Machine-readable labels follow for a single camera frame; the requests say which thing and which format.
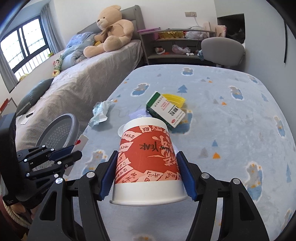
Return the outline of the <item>red white playing card box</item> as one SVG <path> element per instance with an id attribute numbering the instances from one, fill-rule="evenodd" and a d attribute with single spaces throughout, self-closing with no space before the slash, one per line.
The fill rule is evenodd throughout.
<path id="1" fill-rule="evenodd" d="M 86 137 L 85 135 L 81 134 L 80 137 L 79 137 L 79 139 L 75 143 L 72 152 L 82 151 L 87 142 L 88 142 L 88 137 Z M 69 176 L 70 175 L 70 172 L 73 169 L 73 167 L 74 167 L 74 165 L 66 168 L 64 175 Z"/>

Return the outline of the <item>red white paper cup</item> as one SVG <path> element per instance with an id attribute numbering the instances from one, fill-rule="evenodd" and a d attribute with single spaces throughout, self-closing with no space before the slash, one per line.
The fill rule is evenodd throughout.
<path id="1" fill-rule="evenodd" d="M 125 124 L 118 150 L 111 203 L 151 206 L 187 198 L 166 124 L 136 118 Z"/>

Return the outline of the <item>grey perforated trash basket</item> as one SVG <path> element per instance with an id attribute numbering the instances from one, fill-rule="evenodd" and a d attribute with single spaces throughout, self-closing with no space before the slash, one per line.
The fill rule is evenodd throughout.
<path id="1" fill-rule="evenodd" d="M 76 116 L 67 113 L 53 120 L 39 137 L 36 146 L 45 145 L 55 150 L 69 147 L 76 143 L 79 121 Z"/>

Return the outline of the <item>light blue wet-wipe packet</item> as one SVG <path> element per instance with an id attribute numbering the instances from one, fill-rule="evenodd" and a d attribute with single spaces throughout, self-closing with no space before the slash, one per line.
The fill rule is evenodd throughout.
<path id="1" fill-rule="evenodd" d="M 112 104 L 113 100 L 111 101 L 103 101 L 97 102 L 93 107 L 92 113 L 93 117 L 90 119 L 88 125 L 93 128 L 96 125 L 106 121 L 108 119 L 107 113 Z"/>

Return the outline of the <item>grey bed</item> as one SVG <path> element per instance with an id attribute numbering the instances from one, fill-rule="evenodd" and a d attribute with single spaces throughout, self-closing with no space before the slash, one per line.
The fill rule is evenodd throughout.
<path id="1" fill-rule="evenodd" d="M 122 48 L 86 58 L 63 70 L 38 102 L 27 113 L 16 117 L 16 149 L 36 146 L 45 128 L 55 118 L 71 113 L 86 128 L 92 117 L 93 106 L 104 101 L 140 63 L 143 51 L 140 40 L 134 37 L 144 29 L 140 7 L 120 9 L 122 18 L 133 23 L 131 41 Z M 26 114 L 35 111 L 30 120 L 21 125 Z"/>

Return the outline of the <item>dark grey pillow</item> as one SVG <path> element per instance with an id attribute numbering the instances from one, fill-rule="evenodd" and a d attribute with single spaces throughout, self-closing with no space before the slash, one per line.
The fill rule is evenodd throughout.
<path id="1" fill-rule="evenodd" d="M 53 79 L 54 78 L 42 80 L 20 101 L 16 109 L 16 117 L 27 113 L 28 110 L 38 102 L 51 86 Z"/>

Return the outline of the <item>blue patterned table cloth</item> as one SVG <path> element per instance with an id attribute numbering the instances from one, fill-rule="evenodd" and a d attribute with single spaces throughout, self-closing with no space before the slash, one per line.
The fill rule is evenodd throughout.
<path id="1" fill-rule="evenodd" d="M 108 160 L 119 148 L 119 127 L 155 92 L 186 99 L 185 118 L 170 131 L 174 149 L 218 180 L 239 178 L 275 240 L 295 212 L 295 141 L 271 93 L 243 72 L 185 65 L 134 70 L 110 96 L 107 121 L 84 131 L 88 142 L 69 179 Z"/>

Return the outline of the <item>blue folded blanket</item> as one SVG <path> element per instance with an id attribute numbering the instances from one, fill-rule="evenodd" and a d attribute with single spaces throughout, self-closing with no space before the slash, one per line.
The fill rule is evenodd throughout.
<path id="1" fill-rule="evenodd" d="M 74 35 L 71 38 L 64 52 L 61 54 L 63 60 L 61 65 L 62 71 L 76 65 L 86 58 L 83 51 L 86 47 L 94 45 L 94 36 L 95 33 L 93 32 L 84 32 Z"/>

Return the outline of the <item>green white medicine box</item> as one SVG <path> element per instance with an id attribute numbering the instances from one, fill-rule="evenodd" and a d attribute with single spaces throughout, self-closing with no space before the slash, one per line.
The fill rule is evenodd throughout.
<path id="1" fill-rule="evenodd" d="M 186 115 L 159 92 L 155 92 L 147 101 L 146 110 L 152 117 L 162 120 L 170 130 L 176 128 Z"/>

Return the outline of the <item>grey curtain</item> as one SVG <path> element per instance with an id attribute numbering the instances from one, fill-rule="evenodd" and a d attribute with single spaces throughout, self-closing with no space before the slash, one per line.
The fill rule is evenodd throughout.
<path id="1" fill-rule="evenodd" d="M 57 54 L 64 49 L 64 46 L 61 36 L 58 33 L 58 29 L 50 9 L 50 4 L 46 4 L 43 6 L 40 12 L 40 17 L 49 44 L 49 48 L 54 54 Z"/>

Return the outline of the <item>yellow plastic bowl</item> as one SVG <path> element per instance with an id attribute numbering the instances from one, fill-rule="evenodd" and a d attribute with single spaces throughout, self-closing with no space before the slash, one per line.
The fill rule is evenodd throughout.
<path id="1" fill-rule="evenodd" d="M 170 103 L 177 106 L 178 108 L 182 108 L 186 99 L 183 97 L 180 97 L 178 95 L 173 94 L 162 94 L 163 97 L 165 97 Z"/>

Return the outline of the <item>large beige teddy bear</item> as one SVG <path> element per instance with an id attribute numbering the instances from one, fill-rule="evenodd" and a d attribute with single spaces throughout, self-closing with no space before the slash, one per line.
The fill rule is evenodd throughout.
<path id="1" fill-rule="evenodd" d="M 122 18 L 121 6 L 112 5 L 101 11 L 96 24 L 102 32 L 94 36 L 97 46 L 87 46 L 83 54 L 92 58 L 104 52 L 118 50 L 128 44 L 134 31 L 133 23 Z"/>

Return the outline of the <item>grey wooden shelf unit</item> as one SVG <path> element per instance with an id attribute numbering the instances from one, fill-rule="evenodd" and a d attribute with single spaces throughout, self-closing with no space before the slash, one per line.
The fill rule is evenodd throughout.
<path id="1" fill-rule="evenodd" d="M 155 41 L 149 36 L 141 36 L 144 51 L 144 61 L 148 65 L 155 64 L 192 64 L 212 65 L 211 62 L 201 60 L 198 52 L 204 39 L 215 37 L 216 33 L 210 30 L 167 29 L 159 31 L 159 38 Z M 188 47 L 190 54 L 175 54 L 172 45 L 182 48 Z"/>

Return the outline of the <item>pink storage box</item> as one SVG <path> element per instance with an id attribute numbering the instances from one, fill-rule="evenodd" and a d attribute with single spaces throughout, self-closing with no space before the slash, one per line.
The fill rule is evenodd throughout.
<path id="1" fill-rule="evenodd" d="M 149 36 L 152 38 L 153 41 L 157 40 L 159 38 L 159 31 L 161 28 L 153 28 L 153 29 L 143 29 L 138 30 L 138 34 L 141 36 Z"/>

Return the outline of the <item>grey office chair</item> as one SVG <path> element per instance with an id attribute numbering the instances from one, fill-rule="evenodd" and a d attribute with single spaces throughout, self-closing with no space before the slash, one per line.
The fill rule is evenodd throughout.
<path id="1" fill-rule="evenodd" d="M 245 55 L 245 47 L 236 40 L 211 37 L 201 42 L 204 60 L 224 67 L 237 67 Z"/>

